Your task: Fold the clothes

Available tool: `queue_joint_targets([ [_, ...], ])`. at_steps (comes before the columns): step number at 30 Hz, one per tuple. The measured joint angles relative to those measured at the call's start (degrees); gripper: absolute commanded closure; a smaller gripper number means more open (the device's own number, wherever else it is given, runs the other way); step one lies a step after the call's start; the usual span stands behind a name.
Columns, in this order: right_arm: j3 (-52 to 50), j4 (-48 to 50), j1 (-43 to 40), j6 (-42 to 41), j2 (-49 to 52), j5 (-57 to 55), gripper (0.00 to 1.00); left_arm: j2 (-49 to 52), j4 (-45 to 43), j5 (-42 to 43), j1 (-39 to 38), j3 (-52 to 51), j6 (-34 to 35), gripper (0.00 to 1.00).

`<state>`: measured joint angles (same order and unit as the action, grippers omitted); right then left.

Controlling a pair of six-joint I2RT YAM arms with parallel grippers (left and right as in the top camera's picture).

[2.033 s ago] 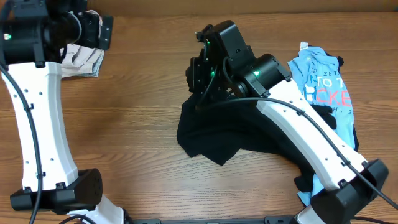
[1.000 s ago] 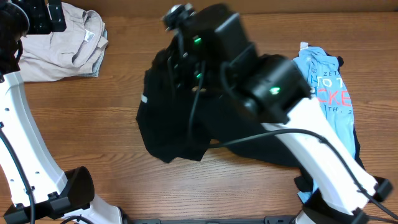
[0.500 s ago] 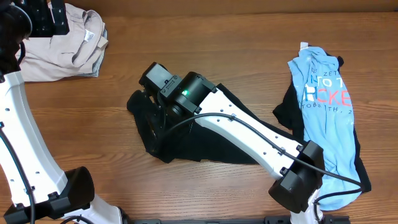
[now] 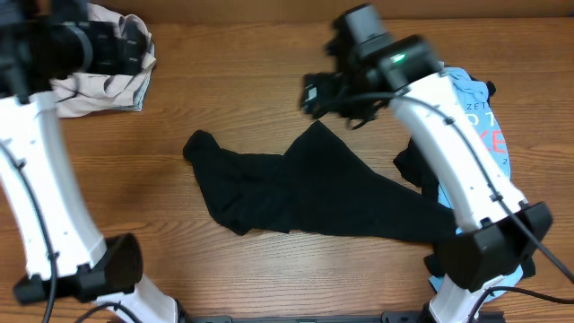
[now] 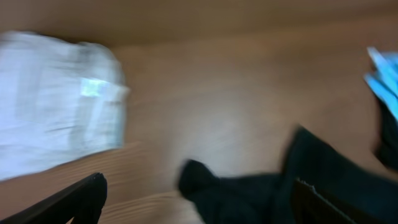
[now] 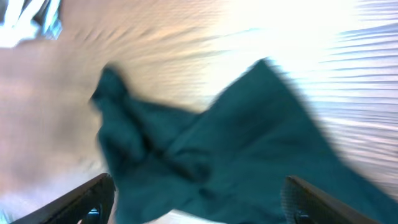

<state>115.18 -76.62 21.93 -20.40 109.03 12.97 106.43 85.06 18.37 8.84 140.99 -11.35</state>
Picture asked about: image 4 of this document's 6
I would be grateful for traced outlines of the black t-shirt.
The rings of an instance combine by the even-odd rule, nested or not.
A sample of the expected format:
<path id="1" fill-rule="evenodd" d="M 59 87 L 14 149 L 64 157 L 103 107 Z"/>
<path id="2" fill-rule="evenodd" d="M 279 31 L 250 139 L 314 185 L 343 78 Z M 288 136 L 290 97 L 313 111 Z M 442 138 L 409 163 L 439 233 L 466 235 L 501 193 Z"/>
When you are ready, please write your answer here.
<path id="1" fill-rule="evenodd" d="M 198 130 L 183 155 L 212 218 L 238 235 L 259 229 L 435 243 L 456 234 L 450 209 L 371 170 L 319 121 L 283 154 L 235 153 Z"/>

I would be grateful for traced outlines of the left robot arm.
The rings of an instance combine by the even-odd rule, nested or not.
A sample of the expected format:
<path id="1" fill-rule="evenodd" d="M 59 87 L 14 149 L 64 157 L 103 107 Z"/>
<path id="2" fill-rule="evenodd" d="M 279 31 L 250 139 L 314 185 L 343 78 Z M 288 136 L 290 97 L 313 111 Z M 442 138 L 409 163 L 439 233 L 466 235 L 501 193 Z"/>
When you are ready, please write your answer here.
<path id="1" fill-rule="evenodd" d="M 1 4 L 1 183 L 19 227 L 25 276 L 13 288 L 22 305 L 73 297 L 126 322 L 183 322 L 180 304 L 143 271 L 131 233 L 107 238 L 84 203 L 64 145 L 51 83 L 75 73 L 135 75 L 144 35 L 117 35 L 94 22 L 84 1 Z"/>

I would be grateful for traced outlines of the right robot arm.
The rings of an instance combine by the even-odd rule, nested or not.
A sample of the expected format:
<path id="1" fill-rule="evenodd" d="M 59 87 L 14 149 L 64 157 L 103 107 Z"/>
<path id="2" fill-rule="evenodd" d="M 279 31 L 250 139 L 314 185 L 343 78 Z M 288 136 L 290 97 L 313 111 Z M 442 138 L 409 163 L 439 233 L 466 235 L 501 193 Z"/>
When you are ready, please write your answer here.
<path id="1" fill-rule="evenodd" d="M 475 322 L 485 299 L 539 248 L 551 213 L 530 204 L 502 172 L 423 37 L 394 39 L 371 4 L 346 11 L 333 27 L 326 49 L 335 58 L 335 85 L 309 84 L 301 107 L 316 118 L 336 112 L 366 123 L 387 106 L 405 124 L 459 229 L 434 248 L 445 274 L 421 321 Z"/>

